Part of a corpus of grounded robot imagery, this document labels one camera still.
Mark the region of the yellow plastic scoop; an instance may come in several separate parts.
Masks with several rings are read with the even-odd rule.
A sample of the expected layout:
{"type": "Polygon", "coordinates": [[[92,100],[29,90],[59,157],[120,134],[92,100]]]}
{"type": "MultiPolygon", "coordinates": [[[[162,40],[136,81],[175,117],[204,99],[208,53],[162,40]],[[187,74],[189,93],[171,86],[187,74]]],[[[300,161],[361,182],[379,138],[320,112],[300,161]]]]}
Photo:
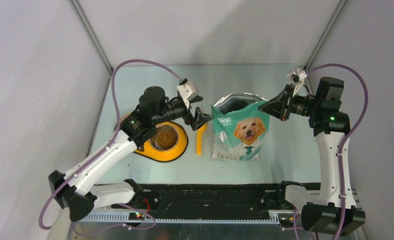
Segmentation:
{"type": "Polygon", "coordinates": [[[196,145],[195,145],[195,150],[196,154],[200,156],[203,153],[203,133],[207,130],[208,124],[205,123],[203,126],[201,126],[197,132],[196,132],[196,145]]]}

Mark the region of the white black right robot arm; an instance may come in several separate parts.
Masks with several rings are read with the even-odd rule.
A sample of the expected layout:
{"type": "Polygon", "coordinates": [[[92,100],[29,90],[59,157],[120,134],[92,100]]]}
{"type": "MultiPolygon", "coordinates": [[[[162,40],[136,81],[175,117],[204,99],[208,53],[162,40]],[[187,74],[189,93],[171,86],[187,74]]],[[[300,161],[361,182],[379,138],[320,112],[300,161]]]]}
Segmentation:
{"type": "Polygon", "coordinates": [[[351,135],[349,116],[340,111],[344,81],[323,77],[314,96],[299,96],[297,86],[283,91],[258,110],[281,121],[290,114],[308,117],[320,156],[320,191],[313,195],[302,183],[283,180],[276,194],[282,209],[294,206],[305,231],[345,237],[366,222],[357,208],[350,184],[348,149],[351,135]]]}

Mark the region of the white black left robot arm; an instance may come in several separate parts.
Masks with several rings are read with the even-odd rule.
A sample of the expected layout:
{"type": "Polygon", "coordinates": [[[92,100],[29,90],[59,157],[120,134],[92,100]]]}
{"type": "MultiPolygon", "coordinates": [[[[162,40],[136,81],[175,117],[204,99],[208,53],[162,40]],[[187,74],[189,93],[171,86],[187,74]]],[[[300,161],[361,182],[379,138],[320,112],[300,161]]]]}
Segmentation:
{"type": "Polygon", "coordinates": [[[169,99],[163,88],[148,87],[140,96],[135,110],[118,122],[112,139],[65,173],[55,170],[49,177],[53,198],[69,210],[69,219],[78,222],[93,210],[125,205],[138,208],[143,202],[142,188],[132,179],[97,185],[97,180],[117,162],[133,153],[157,133],[157,125],[183,119],[196,131],[213,120],[199,107],[190,111],[191,103],[202,101],[198,91],[184,84],[177,97],[169,99]]]}

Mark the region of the green white pet food bag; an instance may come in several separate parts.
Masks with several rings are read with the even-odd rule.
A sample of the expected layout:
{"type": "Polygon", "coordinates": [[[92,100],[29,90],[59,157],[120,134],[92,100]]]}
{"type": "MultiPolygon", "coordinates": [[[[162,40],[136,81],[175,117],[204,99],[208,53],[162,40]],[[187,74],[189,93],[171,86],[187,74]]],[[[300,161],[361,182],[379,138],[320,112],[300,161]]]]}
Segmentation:
{"type": "Polygon", "coordinates": [[[270,115],[259,111],[268,100],[251,93],[231,93],[211,106],[213,137],[211,158],[251,161],[259,158],[270,115]]]}

